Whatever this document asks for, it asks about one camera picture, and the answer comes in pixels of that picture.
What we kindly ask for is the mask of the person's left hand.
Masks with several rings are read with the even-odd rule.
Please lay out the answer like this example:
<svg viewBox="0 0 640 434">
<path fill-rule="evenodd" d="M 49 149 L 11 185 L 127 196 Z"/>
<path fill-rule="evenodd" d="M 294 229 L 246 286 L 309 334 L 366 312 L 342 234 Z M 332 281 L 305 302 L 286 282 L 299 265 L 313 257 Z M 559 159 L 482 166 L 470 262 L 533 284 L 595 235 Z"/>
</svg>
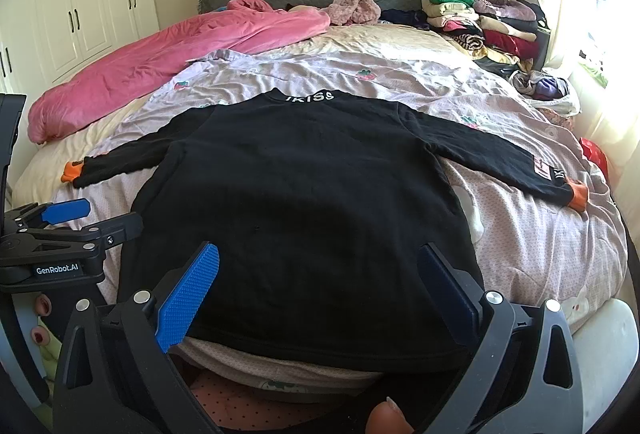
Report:
<svg viewBox="0 0 640 434">
<path fill-rule="evenodd" d="M 44 294 L 38 295 L 35 299 L 34 311 L 37 316 L 37 325 L 32 328 L 30 336 L 34 343 L 42 349 L 44 358 L 58 360 L 62 344 L 43 322 L 43 319 L 48 318 L 52 312 L 49 298 Z"/>
</svg>

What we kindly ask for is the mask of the person's right hand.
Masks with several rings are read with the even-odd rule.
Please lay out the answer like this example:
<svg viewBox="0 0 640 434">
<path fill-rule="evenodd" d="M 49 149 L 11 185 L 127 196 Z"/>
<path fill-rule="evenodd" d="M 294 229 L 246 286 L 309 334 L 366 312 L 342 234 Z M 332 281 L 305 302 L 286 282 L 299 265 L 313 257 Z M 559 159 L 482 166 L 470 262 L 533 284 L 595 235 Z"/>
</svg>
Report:
<svg viewBox="0 0 640 434">
<path fill-rule="evenodd" d="M 367 434 L 412 434 L 408 423 L 396 402 L 387 397 L 376 405 L 370 413 L 366 425 Z"/>
</svg>

